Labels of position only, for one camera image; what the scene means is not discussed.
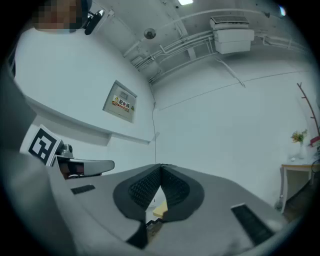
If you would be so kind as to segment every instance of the yellow object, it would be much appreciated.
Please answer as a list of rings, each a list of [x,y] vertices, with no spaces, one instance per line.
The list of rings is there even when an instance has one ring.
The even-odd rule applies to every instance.
[[[166,211],[168,211],[167,201],[163,201],[160,206],[153,210],[153,215],[160,219],[163,219],[164,213]]]

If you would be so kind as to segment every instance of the person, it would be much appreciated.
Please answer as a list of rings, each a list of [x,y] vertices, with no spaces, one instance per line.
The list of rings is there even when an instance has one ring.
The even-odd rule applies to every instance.
[[[74,33],[86,23],[91,6],[92,0],[46,0],[40,5],[17,35],[7,56],[13,76],[16,75],[16,48],[22,33],[32,28],[53,34]]]

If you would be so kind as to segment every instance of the flower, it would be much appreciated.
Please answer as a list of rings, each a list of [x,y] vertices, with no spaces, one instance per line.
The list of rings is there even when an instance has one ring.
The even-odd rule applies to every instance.
[[[291,139],[294,143],[296,143],[296,142],[303,142],[305,137],[307,137],[307,129],[305,129],[302,132],[295,131],[292,134]]]

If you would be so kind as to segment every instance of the cable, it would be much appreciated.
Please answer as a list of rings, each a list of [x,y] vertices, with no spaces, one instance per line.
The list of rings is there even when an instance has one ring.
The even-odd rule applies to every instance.
[[[155,164],[157,164],[157,138],[156,138],[156,127],[155,127],[155,120],[154,120],[154,111],[156,108],[156,102],[154,102],[153,110],[152,110],[152,122],[153,122],[153,130],[154,130],[154,159]]]
[[[313,167],[314,167],[315,163],[316,163],[316,162],[319,162],[319,161],[320,161],[320,159],[317,159],[317,160],[315,160],[315,161],[311,164],[311,172],[312,172],[313,174],[317,173],[317,171],[314,171]]]
[[[152,91],[152,87],[150,83],[149,83],[149,87],[154,100],[153,110],[152,110],[152,122],[153,122],[153,131],[154,131],[154,160],[155,160],[155,164],[157,164],[157,139],[156,139],[156,126],[155,126],[155,120],[154,120],[154,111],[156,109],[156,98],[154,96],[154,92]]]

